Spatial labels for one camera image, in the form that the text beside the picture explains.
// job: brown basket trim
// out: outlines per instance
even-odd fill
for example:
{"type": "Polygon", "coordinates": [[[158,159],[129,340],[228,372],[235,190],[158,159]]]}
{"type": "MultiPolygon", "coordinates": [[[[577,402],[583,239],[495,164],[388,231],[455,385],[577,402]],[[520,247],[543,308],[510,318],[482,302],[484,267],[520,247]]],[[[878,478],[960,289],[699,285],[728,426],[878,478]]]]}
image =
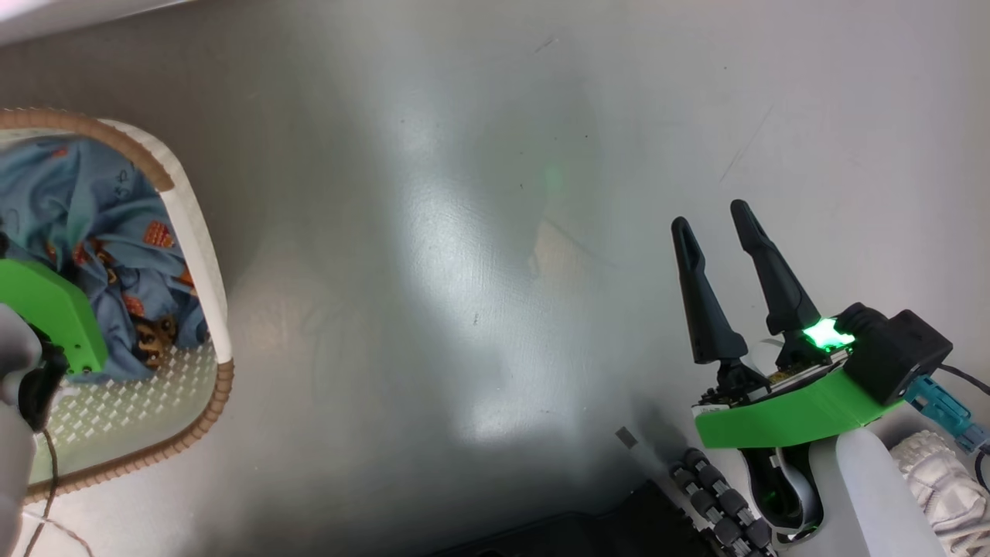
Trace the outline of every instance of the brown basket trim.
{"type": "MultiPolygon", "coordinates": [[[[24,109],[0,111],[0,130],[18,128],[51,128],[72,132],[97,140],[126,157],[137,167],[159,193],[169,191],[175,184],[158,160],[139,142],[124,132],[86,116],[48,109],[24,109]]],[[[203,412],[185,429],[159,443],[129,455],[91,466],[85,470],[58,478],[56,495],[68,494],[95,486],[107,480],[119,478],[146,466],[161,462],[188,449],[204,435],[220,418],[230,398],[234,384],[234,362],[217,365],[217,379],[213,392],[203,412]]],[[[44,500],[51,480],[28,486],[25,503],[44,500]]]]}

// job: basket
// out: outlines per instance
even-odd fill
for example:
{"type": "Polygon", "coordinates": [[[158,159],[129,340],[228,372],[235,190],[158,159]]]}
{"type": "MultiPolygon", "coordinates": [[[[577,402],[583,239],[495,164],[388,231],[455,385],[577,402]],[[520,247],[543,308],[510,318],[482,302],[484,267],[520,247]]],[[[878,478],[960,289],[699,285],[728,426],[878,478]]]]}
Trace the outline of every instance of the basket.
{"type": "MultiPolygon", "coordinates": [[[[0,111],[0,146],[29,138],[73,135],[126,157],[164,202],[210,331],[192,350],[172,347],[147,381],[74,386],[52,410],[49,433],[58,458],[56,493],[66,494],[161,462],[191,447],[220,418],[230,397],[234,361],[227,299],[210,233],[175,155],[155,137],[112,120],[53,110],[0,111]]],[[[51,461],[38,436],[26,502],[50,490],[51,461]]]]}

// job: glowing green led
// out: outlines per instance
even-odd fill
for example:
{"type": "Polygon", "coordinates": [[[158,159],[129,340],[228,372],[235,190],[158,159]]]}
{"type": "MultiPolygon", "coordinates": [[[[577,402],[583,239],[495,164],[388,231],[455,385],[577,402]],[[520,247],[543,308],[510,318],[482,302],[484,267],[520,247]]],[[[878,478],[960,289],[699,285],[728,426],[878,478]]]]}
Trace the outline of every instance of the glowing green led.
{"type": "Polygon", "coordinates": [[[836,321],[831,317],[822,319],[815,325],[808,327],[804,330],[804,334],[808,335],[808,338],[815,343],[815,346],[828,351],[841,348],[856,340],[852,335],[842,334],[837,331],[836,321]]]}

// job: green plastic mount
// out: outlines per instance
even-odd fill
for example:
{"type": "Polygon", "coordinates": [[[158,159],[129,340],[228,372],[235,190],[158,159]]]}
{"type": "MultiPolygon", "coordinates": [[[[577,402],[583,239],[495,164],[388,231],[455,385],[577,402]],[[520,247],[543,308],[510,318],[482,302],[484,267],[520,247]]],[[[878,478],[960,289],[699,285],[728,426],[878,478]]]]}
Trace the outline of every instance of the green plastic mount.
{"type": "Polygon", "coordinates": [[[103,371],[107,343],[86,294],[37,262],[0,260],[0,303],[65,350],[71,375],[103,371]]]}
{"type": "Polygon", "coordinates": [[[709,449],[791,447],[862,427],[902,402],[883,406],[835,370],[763,402],[700,414],[694,424],[709,449]]]}

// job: blue garment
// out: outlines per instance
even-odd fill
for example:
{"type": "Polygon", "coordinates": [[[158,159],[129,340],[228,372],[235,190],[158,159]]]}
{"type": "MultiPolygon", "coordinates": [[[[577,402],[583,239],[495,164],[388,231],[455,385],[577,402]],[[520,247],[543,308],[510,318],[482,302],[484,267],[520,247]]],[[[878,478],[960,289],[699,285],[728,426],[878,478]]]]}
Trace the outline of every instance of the blue garment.
{"type": "Polygon", "coordinates": [[[110,354],[78,382],[141,380],[135,323],[174,319],[179,348],[206,339],[199,300],[161,198],[130,162],[88,139],[44,138],[0,153],[0,219],[7,257],[39,261],[79,286],[110,354]]]}

